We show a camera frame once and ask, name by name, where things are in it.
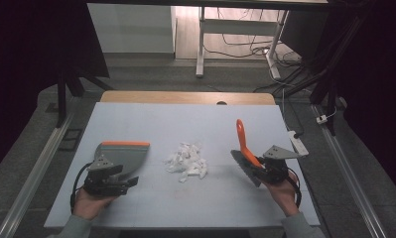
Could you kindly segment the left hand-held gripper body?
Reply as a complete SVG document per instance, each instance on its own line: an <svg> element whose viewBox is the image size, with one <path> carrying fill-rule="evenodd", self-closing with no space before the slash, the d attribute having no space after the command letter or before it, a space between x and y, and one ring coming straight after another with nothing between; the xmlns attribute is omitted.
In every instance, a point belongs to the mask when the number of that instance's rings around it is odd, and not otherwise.
<svg viewBox="0 0 396 238"><path fill-rule="evenodd" d="M83 188L93 196L120 196L127 193L127 187L120 185L117 175L111 176L109 169L118 166L110 162L104 155L96 158L88 167Z"/></svg>

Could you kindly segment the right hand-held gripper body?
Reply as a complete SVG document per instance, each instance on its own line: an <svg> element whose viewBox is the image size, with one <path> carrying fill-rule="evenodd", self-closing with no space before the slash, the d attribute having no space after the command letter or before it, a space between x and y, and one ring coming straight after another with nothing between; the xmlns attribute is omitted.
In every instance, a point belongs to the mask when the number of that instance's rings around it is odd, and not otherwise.
<svg viewBox="0 0 396 238"><path fill-rule="evenodd" d="M299 157L298 153L273 145L262 157L267 163L266 181L271 184L282 182L289 176L286 160Z"/></svg>

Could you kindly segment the grey dustpan with orange edge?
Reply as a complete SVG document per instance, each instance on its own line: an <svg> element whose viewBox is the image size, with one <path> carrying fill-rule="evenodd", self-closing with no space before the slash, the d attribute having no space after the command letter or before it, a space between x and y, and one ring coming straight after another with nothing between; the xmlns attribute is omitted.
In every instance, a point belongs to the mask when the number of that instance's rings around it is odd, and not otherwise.
<svg viewBox="0 0 396 238"><path fill-rule="evenodd" d="M95 157L105 158L114 166L121 165L122 171L114 176L117 181L127 180L144 163L150 144L134 141L104 141L95 150Z"/></svg>

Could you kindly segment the orange-handled grey brush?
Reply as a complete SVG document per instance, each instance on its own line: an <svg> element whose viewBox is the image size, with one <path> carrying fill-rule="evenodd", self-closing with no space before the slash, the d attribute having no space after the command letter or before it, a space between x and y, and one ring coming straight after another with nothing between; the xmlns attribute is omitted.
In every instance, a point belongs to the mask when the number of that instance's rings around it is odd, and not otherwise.
<svg viewBox="0 0 396 238"><path fill-rule="evenodd" d="M257 160L257 158L251 153L246 145L245 129L243 122L240 119L236 120L236 131L239 141L240 150L232 150L231 155L240 168L250 178L256 187L259 187L261 182L256 177L255 172L264 170L264 167Z"/></svg>

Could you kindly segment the pile of white paper scraps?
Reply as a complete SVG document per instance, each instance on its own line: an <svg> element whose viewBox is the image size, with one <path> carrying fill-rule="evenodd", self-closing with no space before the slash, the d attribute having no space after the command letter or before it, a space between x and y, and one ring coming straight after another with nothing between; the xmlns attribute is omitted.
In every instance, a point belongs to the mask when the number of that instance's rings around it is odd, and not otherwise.
<svg viewBox="0 0 396 238"><path fill-rule="evenodd" d="M203 179L208 174L206 160L200 155L201 144L180 143L177 150L164 159L166 171L179 174L178 182L184 183L189 177Z"/></svg>

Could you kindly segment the person's right hand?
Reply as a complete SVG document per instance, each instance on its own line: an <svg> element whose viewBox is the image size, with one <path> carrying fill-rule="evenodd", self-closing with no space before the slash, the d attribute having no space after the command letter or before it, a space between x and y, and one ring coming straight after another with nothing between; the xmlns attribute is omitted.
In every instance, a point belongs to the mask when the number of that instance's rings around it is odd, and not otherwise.
<svg viewBox="0 0 396 238"><path fill-rule="evenodd" d="M289 181L284 180L276 184L263 182L263 184L269 189L271 196L282 209L286 217L296 215L300 212L295 201L295 189Z"/></svg>

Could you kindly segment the white power strip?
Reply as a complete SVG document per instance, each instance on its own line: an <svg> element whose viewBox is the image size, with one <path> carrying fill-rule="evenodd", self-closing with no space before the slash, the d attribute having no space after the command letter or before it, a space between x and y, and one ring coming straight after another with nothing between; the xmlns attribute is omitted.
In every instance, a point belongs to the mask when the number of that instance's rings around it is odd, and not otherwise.
<svg viewBox="0 0 396 238"><path fill-rule="evenodd" d="M295 151L302 157L307 156L309 154L309 151L307 150L297 133L295 131L289 131L288 135Z"/></svg>

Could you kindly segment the black metal stand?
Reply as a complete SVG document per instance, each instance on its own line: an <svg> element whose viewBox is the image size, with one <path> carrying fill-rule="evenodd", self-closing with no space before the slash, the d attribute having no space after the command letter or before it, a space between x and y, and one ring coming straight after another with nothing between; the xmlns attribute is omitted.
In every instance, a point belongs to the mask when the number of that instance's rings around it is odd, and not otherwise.
<svg viewBox="0 0 396 238"><path fill-rule="evenodd" d="M66 89L69 90L72 96L82 97L85 89L81 83L81 79L85 78L87 81L98 86L104 91L113 90L113 87L103 82L98 77L92 75L79 66L65 66L62 68L58 76L58 122L56 127L61 128L66 119Z"/></svg>
<svg viewBox="0 0 396 238"><path fill-rule="evenodd" d="M335 113L338 66L341 62L341 58L345 54L348 46L358 32L362 23L363 18L360 16L355 16L350 22L348 29L345 31L344 36L339 41L337 49L335 50L330 62L328 63L328 66L325 68L323 75L320 77L318 84L310 96L310 101L313 105L320 105L325 98L328 100L327 113L330 115L330 117L328 121L324 123L324 126L333 136L335 135L333 116Z"/></svg>

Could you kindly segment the light blue foam board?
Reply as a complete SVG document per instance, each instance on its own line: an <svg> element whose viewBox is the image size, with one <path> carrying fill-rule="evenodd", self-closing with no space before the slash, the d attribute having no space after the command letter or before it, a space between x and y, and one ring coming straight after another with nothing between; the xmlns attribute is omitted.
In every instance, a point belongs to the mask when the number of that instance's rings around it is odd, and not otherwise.
<svg viewBox="0 0 396 238"><path fill-rule="evenodd" d="M284 214L265 186L256 187L231 151L239 147L236 120L245 127L247 146L260 156L271 146L292 147L276 105L193 105L98 103L95 105L66 178L45 222L66 224L69 196L79 170L92 161L104 141L150 144L136 186L114 200L94 223L115 229L240 229L275 227ZM205 178L178 182L164 159L181 143L201 144L208 164Z"/></svg>

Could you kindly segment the wooden table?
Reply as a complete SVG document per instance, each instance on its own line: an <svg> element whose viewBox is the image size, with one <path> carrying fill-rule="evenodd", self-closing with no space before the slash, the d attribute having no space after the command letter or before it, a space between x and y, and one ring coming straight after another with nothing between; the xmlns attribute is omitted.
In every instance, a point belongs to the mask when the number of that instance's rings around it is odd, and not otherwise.
<svg viewBox="0 0 396 238"><path fill-rule="evenodd" d="M102 94L100 102L274 105L275 99L269 93L108 90Z"/></svg>

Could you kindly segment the black curtain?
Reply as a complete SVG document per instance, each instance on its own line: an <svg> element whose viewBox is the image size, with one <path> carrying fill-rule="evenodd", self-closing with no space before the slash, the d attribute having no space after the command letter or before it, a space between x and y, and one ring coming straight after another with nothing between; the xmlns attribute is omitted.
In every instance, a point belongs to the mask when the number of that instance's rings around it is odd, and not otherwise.
<svg viewBox="0 0 396 238"><path fill-rule="evenodd" d="M43 89L63 75L109 75L87 2L0 0L0 164Z"/></svg>
<svg viewBox="0 0 396 238"><path fill-rule="evenodd" d="M342 60L344 118L396 185L396 0L376 0Z"/></svg>

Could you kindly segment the white cabinet panel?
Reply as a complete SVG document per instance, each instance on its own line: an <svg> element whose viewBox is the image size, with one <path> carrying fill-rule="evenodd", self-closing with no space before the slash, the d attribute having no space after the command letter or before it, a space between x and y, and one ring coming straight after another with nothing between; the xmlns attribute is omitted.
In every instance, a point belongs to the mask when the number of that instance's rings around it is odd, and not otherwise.
<svg viewBox="0 0 396 238"><path fill-rule="evenodd" d="M172 6L87 4L102 50L112 54L173 54Z"/></svg>

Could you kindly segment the black rectangular floor frame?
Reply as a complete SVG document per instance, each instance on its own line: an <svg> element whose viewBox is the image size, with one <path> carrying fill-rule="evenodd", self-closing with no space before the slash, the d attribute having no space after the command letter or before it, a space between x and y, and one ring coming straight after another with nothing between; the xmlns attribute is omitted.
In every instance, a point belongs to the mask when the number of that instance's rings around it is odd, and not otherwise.
<svg viewBox="0 0 396 238"><path fill-rule="evenodd" d="M81 140L82 129L67 129L58 147L59 151L74 152Z"/></svg>

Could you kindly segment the aluminium rail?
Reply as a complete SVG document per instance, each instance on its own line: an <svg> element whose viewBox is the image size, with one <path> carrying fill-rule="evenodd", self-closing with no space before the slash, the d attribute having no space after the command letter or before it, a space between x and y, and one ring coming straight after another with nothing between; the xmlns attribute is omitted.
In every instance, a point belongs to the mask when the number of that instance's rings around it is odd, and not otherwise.
<svg viewBox="0 0 396 238"><path fill-rule="evenodd" d="M384 229L383 224L378 218L373 205L368 199L364 189L362 188L354 170L347 160L347 156L341 147L337 137L334 136L330 129L322 124L322 132L331 150L331 153L339 167L339 170L345 180L345 183L351 193L351 196L362 216L364 223L372 238L388 238L387 232Z"/></svg>
<svg viewBox="0 0 396 238"><path fill-rule="evenodd" d="M53 130L47 144L41 151L34 167L0 225L0 238L13 238L16 233L73 116L74 113L70 112L61 126Z"/></svg>

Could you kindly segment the white desk frame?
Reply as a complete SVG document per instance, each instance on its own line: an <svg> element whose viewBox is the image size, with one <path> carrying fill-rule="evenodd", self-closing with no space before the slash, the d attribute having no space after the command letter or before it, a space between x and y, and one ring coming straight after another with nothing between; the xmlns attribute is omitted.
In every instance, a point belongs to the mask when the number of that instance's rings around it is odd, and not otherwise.
<svg viewBox="0 0 396 238"><path fill-rule="evenodd" d="M273 79L280 79L281 75L278 70L277 64L274 60L276 47L278 45L285 20L288 12L286 10L278 10L278 19L275 21L262 21L262 20L232 20L207 18L205 16L205 7L198 8L198 55L196 76L203 77L204 69L204 36L206 34L219 34L219 35L247 35L247 36L264 36L271 37L272 44L268 50L263 50L262 55L266 59L271 76Z"/></svg>

